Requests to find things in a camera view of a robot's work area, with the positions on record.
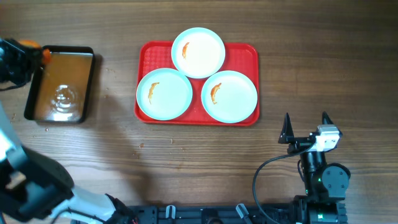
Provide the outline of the white plate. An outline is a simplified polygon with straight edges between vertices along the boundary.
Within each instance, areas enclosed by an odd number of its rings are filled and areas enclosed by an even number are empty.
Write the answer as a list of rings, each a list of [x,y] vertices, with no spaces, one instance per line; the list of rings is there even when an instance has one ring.
[[[218,34],[204,27],[189,28],[172,43],[175,68],[190,78],[207,78],[224,64],[226,48]]]
[[[232,70],[208,78],[201,89],[205,111],[222,123],[238,123],[253,114],[258,102],[257,89],[244,74]]]
[[[189,79],[172,68],[149,72],[136,89],[138,107],[145,115],[159,121],[178,118],[188,109],[192,98]]]

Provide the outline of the green and orange sponge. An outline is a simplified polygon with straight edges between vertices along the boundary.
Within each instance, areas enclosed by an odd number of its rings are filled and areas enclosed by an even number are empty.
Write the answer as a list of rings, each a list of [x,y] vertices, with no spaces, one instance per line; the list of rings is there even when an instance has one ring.
[[[34,49],[42,49],[41,45],[33,40],[19,40],[18,43],[25,47],[31,47]],[[46,65],[51,61],[51,52],[49,49],[43,49],[42,51],[42,64]]]

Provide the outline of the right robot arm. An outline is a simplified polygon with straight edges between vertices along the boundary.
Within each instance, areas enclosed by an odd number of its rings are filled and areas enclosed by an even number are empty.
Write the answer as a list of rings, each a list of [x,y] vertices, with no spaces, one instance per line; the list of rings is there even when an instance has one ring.
[[[351,172],[339,163],[327,163],[325,154],[336,149],[343,133],[334,125],[326,112],[322,123],[307,137],[296,137],[287,114],[278,140],[288,144],[290,156],[300,156],[301,176],[306,194],[296,195],[289,205],[290,223],[348,222],[345,204]]]

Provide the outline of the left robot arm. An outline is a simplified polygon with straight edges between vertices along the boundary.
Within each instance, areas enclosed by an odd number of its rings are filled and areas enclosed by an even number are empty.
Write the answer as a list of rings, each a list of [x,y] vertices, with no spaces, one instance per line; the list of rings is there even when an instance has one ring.
[[[50,54],[33,41],[1,40],[1,81],[24,86],[49,62]],[[69,218],[72,223],[139,221],[117,198],[75,186],[57,161],[23,146],[5,111],[1,111],[1,214],[26,223],[32,219]]]

